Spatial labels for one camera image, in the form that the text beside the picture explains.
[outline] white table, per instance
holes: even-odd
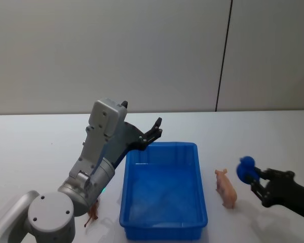
[[[304,218],[281,206],[266,209],[236,175],[239,158],[253,156],[261,169],[291,170],[304,186],[304,111],[128,114],[142,131],[163,118],[159,141],[198,145],[208,225],[199,242],[304,243]],[[0,210],[13,196],[55,191],[78,158],[87,114],[0,116]],[[75,219],[74,242],[127,242],[119,225],[124,161],[101,195],[99,220]],[[215,169],[228,169],[238,194],[226,210],[215,191]],[[27,235],[23,242],[35,242]]]

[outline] pink toy pig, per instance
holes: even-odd
[[[223,171],[215,170],[216,174],[216,191],[220,194],[223,199],[223,206],[227,209],[233,209],[237,200],[237,193],[235,192],[231,182],[226,177],[227,169]]]

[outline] brown toy figure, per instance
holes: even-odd
[[[96,200],[96,202],[92,205],[92,207],[90,208],[90,210],[88,212],[89,219],[85,223],[85,227],[87,226],[87,224],[89,223],[89,221],[91,219],[93,219],[93,220],[97,220],[98,219],[98,206],[99,206],[99,201]]]
[[[223,199],[223,206],[227,209],[233,209],[237,200],[237,193],[235,192],[230,180],[226,177],[227,169],[223,171],[215,170],[216,174],[216,191]]]

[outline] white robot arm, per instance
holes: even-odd
[[[158,139],[161,118],[145,134],[124,122],[127,102],[95,102],[86,127],[83,150],[58,191],[30,191],[0,219],[0,243],[19,243],[27,233],[37,243],[69,243],[75,235],[74,217],[89,211],[115,174],[127,152],[144,150]]]

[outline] blue plastic bin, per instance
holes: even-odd
[[[207,221],[196,144],[155,142],[127,154],[120,213],[127,239],[199,239]]]

